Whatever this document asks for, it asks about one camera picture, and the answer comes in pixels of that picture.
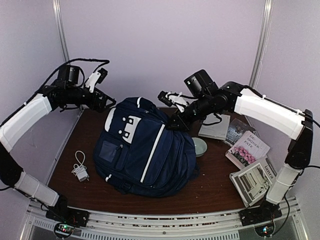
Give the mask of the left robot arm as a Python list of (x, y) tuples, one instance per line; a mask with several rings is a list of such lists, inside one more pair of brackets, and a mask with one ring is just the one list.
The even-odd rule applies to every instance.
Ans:
[(116, 100), (99, 90), (96, 85), (102, 83), (108, 72), (103, 68), (108, 59), (81, 58), (82, 62), (95, 62), (99, 65), (89, 77), (78, 83), (81, 67), (72, 65), (74, 58), (58, 66), (49, 76), (56, 75), (52, 84), (48, 79), (34, 94), (8, 116), (0, 125), (0, 180), (5, 189), (13, 189), (46, 207), (46, 217), (73, 227), (84, 227), (89, 213), (85, 210), (73, 210), (68, 207), (67, 198), (40, 182), (26, 171), (11, 156), (18, 140), (41, 118), (55, 109), (67, 110), (69, 105), (87, 108), (102, 113), (116, 104)]

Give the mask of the navy blue student backpack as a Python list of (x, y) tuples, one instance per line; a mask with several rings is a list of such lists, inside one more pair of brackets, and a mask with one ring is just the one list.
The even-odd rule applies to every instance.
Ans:
[(199, 167), (191, 136), (168, 130), (168, 121), (143, 97), (128, 97), (111, 108), (93, 151), (97, 174), (122, 194), (177, 194), (199, 175)]

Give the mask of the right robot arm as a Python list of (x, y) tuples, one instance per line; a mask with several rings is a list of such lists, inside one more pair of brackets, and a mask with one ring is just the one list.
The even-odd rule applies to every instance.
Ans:
[(278, 215), (280, 201), (310, 164), (316, 124), (313, 113), (278, 103), (248, 85), (229, 81), (219, 87), (204, 69), (189, 76), (184, 83), (192, 94), (190, 104), (181, 93), (162, 91), (158, 95), (167, 106), (178, 108), (166, 124), (168, 130), (187, 132), (193, 122), (203, 120), (209, 114), (229, 112), (254, 118), (291, 139), (284, 165), (261, 205), (239, 212), (243, 226), (272, 221)]

